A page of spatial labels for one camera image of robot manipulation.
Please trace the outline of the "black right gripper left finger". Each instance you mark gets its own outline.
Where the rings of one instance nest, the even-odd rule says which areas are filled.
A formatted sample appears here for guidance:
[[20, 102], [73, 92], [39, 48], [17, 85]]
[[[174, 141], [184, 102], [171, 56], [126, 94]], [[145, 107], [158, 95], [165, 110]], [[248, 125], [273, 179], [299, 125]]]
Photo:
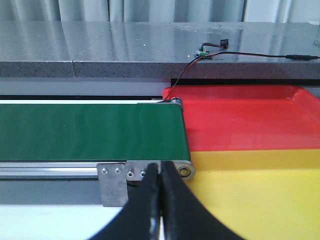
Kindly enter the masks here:
[[92, 240], [158, 240], [160, 235], [159, 170], [147, 166], [145, 176], [122, 210]]

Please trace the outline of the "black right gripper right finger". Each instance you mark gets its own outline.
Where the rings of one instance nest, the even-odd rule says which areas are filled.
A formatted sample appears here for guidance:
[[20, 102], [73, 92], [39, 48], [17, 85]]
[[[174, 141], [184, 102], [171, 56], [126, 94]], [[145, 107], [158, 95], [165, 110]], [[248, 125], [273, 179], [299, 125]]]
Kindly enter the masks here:
[[194, 196], [171, 161], [161, 163], [161, 207], [167, 240], [240, 240]]

